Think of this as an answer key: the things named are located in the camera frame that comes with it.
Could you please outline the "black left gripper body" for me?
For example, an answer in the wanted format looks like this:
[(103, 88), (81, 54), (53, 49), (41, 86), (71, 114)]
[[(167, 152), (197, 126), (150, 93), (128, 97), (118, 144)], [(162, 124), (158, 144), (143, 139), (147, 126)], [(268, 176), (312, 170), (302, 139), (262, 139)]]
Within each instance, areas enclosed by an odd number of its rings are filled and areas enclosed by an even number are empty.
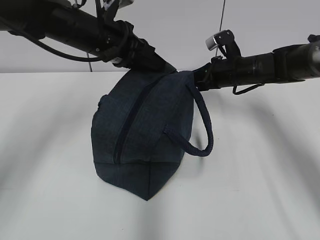
[(127, 21), (118, 21), (123, 30), (123, 38), (118, 45), (117, 56), (110, 62), (117, 68), (137, 71), (161, 72), (166, 61), (156, 53), (156, 49), (133, 33), (134, 26)]

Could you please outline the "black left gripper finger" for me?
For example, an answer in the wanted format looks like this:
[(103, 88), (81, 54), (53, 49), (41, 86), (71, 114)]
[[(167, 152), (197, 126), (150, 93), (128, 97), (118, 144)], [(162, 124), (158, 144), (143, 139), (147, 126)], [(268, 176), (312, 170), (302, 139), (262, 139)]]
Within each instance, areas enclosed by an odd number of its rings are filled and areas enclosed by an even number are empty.
[(172, 66), (170, 63), (166, 62), (166, 63), (164, 64), (163, 69), (162, 69), (160, 72), (161, 72), (162, 74), (167, 74), (167, 75), (169, 75), (169, 74), (175, 74), (175, 73), (177, 73), (178, 71), (177, 71), (177, 69), (176, 69), (174, 66)]

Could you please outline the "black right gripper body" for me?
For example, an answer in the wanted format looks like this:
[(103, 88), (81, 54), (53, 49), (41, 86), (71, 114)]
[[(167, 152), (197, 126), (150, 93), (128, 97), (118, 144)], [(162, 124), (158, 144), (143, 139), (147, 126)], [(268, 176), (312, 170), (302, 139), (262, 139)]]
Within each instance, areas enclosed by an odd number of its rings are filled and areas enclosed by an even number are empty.
[(228, 75), (232, 70), (233, 62), (231, 60), (223, 59), (222, 56), (214, 56), (210, 62), (192, 71), (194, 84), (200, 92), (220, 89), (219, 83), (227, 79), (222, 75)]

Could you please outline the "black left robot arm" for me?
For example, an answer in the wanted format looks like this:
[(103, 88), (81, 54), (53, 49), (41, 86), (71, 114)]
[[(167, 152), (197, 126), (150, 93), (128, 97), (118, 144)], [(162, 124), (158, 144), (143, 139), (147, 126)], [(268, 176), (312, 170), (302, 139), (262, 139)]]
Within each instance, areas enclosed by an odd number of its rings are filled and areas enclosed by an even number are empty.
[(134, 34), (134, 25), (115, 20), (131, 0), (97, 0), (96, 16), (81, 8), (86, 1), (2, 0), (0, 29), (77, 62), (112, 63), (116, 68), (174, 73), (176, 68)]

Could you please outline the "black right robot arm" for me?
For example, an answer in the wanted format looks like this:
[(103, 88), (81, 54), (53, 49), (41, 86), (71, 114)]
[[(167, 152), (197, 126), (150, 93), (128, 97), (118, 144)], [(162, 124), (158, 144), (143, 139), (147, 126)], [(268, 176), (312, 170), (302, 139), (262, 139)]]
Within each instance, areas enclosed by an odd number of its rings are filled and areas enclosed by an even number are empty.
[(277, 48), (269, 53), (243, 57), (237, 43), (227, 41), (217, 47), (221, 56), (211, 58), (194, 70), (200, 91), (232, 88), (234, 95), (245, 94), (266, 84), (303, 82), (320, 76), (320, 37), (311, 34), (307, 44)]

